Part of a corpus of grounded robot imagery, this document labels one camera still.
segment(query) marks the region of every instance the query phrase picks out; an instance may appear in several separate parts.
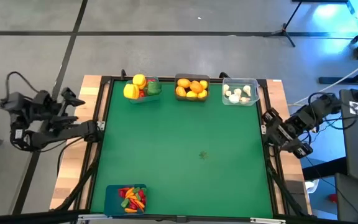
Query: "plastic container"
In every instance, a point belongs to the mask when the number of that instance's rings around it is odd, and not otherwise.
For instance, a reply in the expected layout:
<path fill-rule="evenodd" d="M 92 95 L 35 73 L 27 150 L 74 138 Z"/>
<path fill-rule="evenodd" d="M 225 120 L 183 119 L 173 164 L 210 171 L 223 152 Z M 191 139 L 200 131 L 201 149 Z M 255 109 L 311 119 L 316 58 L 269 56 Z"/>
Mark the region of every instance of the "plastic container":
<path fill-rule="evenodd" d="M 224 85 L 229 85 L 229 90 L 234 94 L 234 90 L 239 88 L 241 90 L 241 97 L 250 98 L 247 103 L 231 103 L 229 101 L 229 97 L 224 94 Z M 248 96 L 242 89 L 245 85 L 249 85 L 251 87 L 250 93 Z M 252 106 L 256 101 L 259 100 L 259 84 L 256 79 L 253 78 L 224 78 L 222 83 L 222 102 L 225 105 L 239 105 L 239 106 Z"/>
<path fill-rule="evenodd" d="M 146 77 L 146 80 L 156 80 L 158 82 L 158 77 Z M 127 82 L 127 84 L 132 84 L 132 80 L 129 80 Z M 145 102 L 150 102 L 150 101 L 155 101 L 155 100 L 159 100 L 160 99 L 160 95 L 162 94 L 162 92 L 158 95 L 154 95 L 154 96 L 145 96 L 145 97 L 140 97 L 137 100 L 129 100 L 129 102 L 136 104 L 136 103 L 145 103 Z"/>
<path fill-rule="evenodd" d="M 121 203 L 124 200 L 119 196 L 119 189 L 123 187 L 140 187 L 146 188 L 144 184 L 133 185 L 109 185 L 106 187 L 106 198 L 104 199 L 104 214 L 107 216 L 121 216 L 121 215 L 141 215 L 143 212 L 138 209 L 136 213 L 126 213 L 124 208 L 121 207 Z"/>
<path fill-rule="evenodd" d="M 188 79 L 189 81 L 202 81 L 202 80 L 205 80 L 208 82 L 208 87 L 205 89 L 208 94 L 206 95 L 206 97 L 203 97 L 203 98 L 195 98 L 195 97 L 184 97 L 184 96 L 178 96 L 176 94 L 176 89 L 178 87 L 178 80 L 181 79 L 181 78 L 186 78 Z M 190 88 L 186 88 L 186 93 L 188 93 L 190 90 Z M 191 101 L 191 102 L 205 102 L 206 99 L 208 98 L 209 96 L 209 76 L 207 75 L 193 75 L 193 74 L 177 74 L 175 75 L 175 89 L 173 90 L 173 94 L 175 94 L 177 100 L 181 100 L 181 101 Z"/>

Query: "white mushroom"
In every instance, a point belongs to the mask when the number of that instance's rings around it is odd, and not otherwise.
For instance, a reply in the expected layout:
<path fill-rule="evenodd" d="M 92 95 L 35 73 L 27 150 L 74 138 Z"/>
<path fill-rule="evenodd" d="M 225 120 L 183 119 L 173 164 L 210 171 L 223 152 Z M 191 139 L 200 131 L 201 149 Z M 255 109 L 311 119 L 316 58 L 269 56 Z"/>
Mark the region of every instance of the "white mushroom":
<path fill-rule="evenodd" d="M 241 97 L 241 89 L 237 88 L 234 90 L 234 94 L 236 94 L 238 97 Z"/>
<path fill-rule="evenodd" d="M 224 84 L 223 85 L 223 94 L 225 94 L 228 90 L 229 90 L 229 85 L 228 84 Z"/>
<path fill-rule="evenodd" d="M 245 85 L 242 89 L 248 96 L 251 96 L 251 86 Z"/>
<path fill-rule="evenodd" d="M 236 94 L 229 96 L 230 103 L 238 103 L 240 101 L 239 97 Z"/>
<path fill-rule="evenodd" d="M 241 97 L 240 102 L 241 104 L 246 104 L 250 101 L 250 98 L 248 97 Z"/>

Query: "wooden table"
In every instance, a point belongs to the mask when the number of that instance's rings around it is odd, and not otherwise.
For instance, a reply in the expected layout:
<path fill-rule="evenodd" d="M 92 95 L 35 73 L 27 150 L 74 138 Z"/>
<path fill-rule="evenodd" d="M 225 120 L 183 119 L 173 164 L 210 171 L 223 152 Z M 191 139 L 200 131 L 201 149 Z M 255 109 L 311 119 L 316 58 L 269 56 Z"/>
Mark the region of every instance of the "wooden table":
<path fill-rule="evenodd" d="M 107 90 L 108 85 L 104 86 L 102 91 L 99 90 L 102 76 L 101 75 L 85 75 L 83 83 L 81 86 L 79 99 L 86 102 L 85 105 L 77 107 L 75 110 L 75 116 L 77 116 L 79 121 L 87 121 L 93 119 L 95 112 L 96 101 L 99 95 L 101 94 L 101 107 L 97 114 L 98 120 L 101 121 L 103 118 L 104 107 L 106 105 Z M 283 119 L 289 118 L 290 114 L 287 108 L 287 100 L 285 99 L 284 88 L 281 80 L 267 80 L 268 88 L 268 97 L 270 98 L 271 107 L 274 107 Z M 263 91 L 260 92 L 260 102 L 262 111 L 266 109 L 265 105 L 265 96 Z M 83 160 L 85 156 L 86 142 L 79 141 L 74 145 L 66 149 L 62 163 L 60 166 L 60 172 L 55 185 L 55 190 L 53 193 L 52 201 L 50 203 L 50 208 L 56 208 L 59 206 L 64 199 L 70 194 L 75 185 L 78 183 L 81 168 L 83 165 Z M 96 150 L 96 144 L 92 145 L 91 150 L 91 159 Z M 306 202 L 308 206 L 308 213 L 311 214 L 311 207 L 309 198 L 305 190 L 305 181 L 303 179 L 302 167 L 299 159 L 297 159 L 293 154 L 288 152 L 281 152 L 281 163 L 282 171 L 285 181 L 298 181 L 303 183 L 304 193 L 306 197 Z M 83 192 L 88 191 L 89 181 L 84 186 Z M 282 202 L 282 196 L 280 194 L 280 189 L 275 184 L 275 193 L 277 198 L 278 212 L 284 214 L 284 206 Z M 85 208 L 87 194 L 82 194 L 80 200 L 80 208 Z"/>

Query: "green tabletop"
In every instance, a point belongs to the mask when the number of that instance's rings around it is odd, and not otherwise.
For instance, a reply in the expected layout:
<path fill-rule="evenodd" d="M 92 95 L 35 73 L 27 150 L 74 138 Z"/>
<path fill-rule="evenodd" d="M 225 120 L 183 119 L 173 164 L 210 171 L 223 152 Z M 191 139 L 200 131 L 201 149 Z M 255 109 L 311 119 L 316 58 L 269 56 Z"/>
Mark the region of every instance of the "green tabletop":
<path fill-rule="evenodd" d="M 256 105 L 224 105 L 221 84 L 205 103 L 177 101 L 174 83 L 134 105 L 125 84 L 114 82 L 91 212 L 108 185 L 145 184 L 148 214 L 272 218 Z"/>

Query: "gray floor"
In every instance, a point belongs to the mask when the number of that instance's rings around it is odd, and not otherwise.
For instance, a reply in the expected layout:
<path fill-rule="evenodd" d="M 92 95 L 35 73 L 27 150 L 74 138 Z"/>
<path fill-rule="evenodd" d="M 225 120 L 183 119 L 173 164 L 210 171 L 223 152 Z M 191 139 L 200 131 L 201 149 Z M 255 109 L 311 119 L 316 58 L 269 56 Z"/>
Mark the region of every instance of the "gray floor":
<path fill-rule="evenodd" d="M 0 30 L 71 31 L 80 5 L 81 0 L 0 0 Z M 268 32 L 277 30 L 295 7 L 289 0 L 95 0 L 89 1 L 80 30 Z M 344 4 L 304 3 L 288 30 L 358 33 L 358 22 Z M 0 36 L 0 98 L 5 75 L 12 70 L 20 71 L 36 88 L 51 91 L 69 38 Z M 63 86 L 79 93 L 83 75 L 117 75 L 122 68 L 128 74 L 145 70 L 156 76 L 216 77 L 225 71 L 232 77 L 281 79 L 287 101 L 293 103 L 325 87 L 317 83 L 319 76 L 342 77 L 358 67 L 349 39 L 294 41 L 296 48 L 278 37 L 77 37 Z M 331 91 L 350 87 L 335 86 Z M 16 77 L 11 90 L 33 94 Z M 10 211 L 29 156 L 11 147 L 8 137 L 9 117 L 0 110 L 0 138 L 5 140 L 0 146 L 0 215 Z M 313 144 L 310 157 L 320 161 L 341 157 L 341 138 L 340 131 L 327 129 Z M 58 150 L 41 155 L 24 212 L 48 209 L 57 154 Z"/>

